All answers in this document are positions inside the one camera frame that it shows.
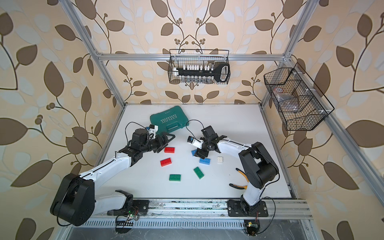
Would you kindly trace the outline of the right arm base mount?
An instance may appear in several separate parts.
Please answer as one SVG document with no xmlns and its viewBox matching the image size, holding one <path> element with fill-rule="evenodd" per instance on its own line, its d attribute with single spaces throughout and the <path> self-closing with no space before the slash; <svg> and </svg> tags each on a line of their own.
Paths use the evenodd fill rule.
<svg viewBox="0 0 384 240">
<path fill-rule="evenodd" d="M 259 201 L 253 206 L 249 206 L 243 200 L 228 200 L 229 217 L 268 217 L 268 209 L 264 201 Z"/>
</svg>

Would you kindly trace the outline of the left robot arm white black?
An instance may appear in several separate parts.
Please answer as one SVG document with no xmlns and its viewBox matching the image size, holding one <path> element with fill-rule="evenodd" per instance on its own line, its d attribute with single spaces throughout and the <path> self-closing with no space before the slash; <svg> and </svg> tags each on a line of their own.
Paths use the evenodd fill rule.
<svg viewBox="0 0 384 240">
<path fill-rule="evenodd" d="M 97 190 L 120 172 L 132 167 L 144 153 L 159 153 L 175 135 L 156 134 L 155 129 L 137 129 L 132 139 L 108 161 L 81 174 L 66 175 L 56 193 L 50 213 L 68 225 L 81 226 L 90 217 L 104 212 L 131 217 L 138 213 L 133 195 L 116 190 L 110 195 L 97 195 Z"/>
</svg>

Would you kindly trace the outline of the green lego brick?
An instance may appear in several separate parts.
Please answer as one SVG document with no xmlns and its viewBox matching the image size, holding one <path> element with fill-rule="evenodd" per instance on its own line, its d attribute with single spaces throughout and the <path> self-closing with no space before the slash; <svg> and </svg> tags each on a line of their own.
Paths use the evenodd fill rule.
<svg viewBox="0 0 384 240">
<path fill-rule="evenodd" d="M 205 175 L 199 167 L 194 168 L 194 173 L 201 180 Z"/>
<path fill-rule="evenodd" d="M 179 175 L 179 174 L 170 174 L 169 175 L 169 181 L 170 182 L 180 182 L 181 181 L 181 175 Z"/>
</svg>

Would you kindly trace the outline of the red lego brick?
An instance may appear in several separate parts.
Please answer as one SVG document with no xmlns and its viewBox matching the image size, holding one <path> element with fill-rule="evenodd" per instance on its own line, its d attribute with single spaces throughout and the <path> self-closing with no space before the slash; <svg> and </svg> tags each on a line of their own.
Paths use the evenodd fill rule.
<svg viewBox="0 0 384 240">
<path fill-rule="evenodd" d="M 164 148 L 164 152 L 168 153 L 168 154 L 174 154 L 175 148 L 174 147 L 166 147 L 166 148 Z"/>
<path fill-rule="evenodd" d="M 167 159 L 161 160 L 160 164 L 161 164 L 161 167 L 165 167 L 172 164 L 172 160 L 171 158 L 167 158 Z"/>
</svg>

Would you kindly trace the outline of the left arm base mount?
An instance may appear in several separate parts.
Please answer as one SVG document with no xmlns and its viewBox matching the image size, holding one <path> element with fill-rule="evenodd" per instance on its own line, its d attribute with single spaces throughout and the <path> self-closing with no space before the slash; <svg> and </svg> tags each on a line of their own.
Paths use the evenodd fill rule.
<svg viewBox="0 0 384 240">
<path fill-rule="evenodd" d="M 134 196 L 123 190 L 115 190 L 116 193 L 124 195 L 126 200 L 120 209 L 109 210 L 108 216 L 146 216 L 149 210 L 149 200 L 134 200 Z"/>
</svg>

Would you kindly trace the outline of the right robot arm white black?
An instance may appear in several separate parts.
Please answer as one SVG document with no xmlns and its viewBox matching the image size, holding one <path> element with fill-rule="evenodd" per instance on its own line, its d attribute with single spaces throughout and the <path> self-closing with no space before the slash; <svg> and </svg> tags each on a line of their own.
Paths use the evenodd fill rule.
<svg viewBox="0 0 384 240">
<path fill-rule="evenodd" d="M 275 161 L 260 142 L 252 145 L 237 143 L 227 136 L 219 136 L 212 126 L 202 129 L 202 134 L 203 137 L 199 140 L 192 136 L 188 138 L 188 143 L 197 147 L 194 156 L 205 159 L 209 152 L 215 151 L 238 157 L 243 170 L 236 168 L 236 171 L 245 177 L 248 184 L 246 186 L 229 184 L 229 186 L 245 190 L 240 200 L 242 213 L 247 216 L 255 214 L 265 188 L 274 183 L 275 177 L 280 175 Z"/>
</svg>

